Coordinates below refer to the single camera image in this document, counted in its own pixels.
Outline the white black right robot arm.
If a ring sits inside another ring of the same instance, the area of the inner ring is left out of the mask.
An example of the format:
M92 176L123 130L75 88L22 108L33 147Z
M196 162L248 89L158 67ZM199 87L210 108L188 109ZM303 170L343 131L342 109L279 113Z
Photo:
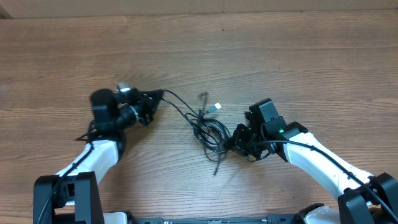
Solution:
M277 154L305 171L338 202L332 209L314 203L278 223L397 223L397 180L387 173L372 175L323 146L298 122L286 123L267 98L245 113L224 146L255 161Z

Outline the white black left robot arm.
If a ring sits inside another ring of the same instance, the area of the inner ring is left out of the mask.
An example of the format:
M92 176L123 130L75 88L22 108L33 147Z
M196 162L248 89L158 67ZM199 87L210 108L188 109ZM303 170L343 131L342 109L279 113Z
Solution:
M55 175L34 183L34 223L135 223L130 212L102 209L98 184L121 159L126 148L125 129L153 120L163 90L139 91L118 86L90 96L93 120L78 140L82 153Z

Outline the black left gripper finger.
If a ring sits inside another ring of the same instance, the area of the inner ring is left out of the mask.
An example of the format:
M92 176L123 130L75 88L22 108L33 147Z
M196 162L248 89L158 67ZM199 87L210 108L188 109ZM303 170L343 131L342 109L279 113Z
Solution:
M157 111L161 100L162 100L161 98L153 98L153 99L151 99L151 105L150 105L151 116L155 115L155 112Z
M142 91L141 94L144 101L160 101L164 95L164 91L162 89Z

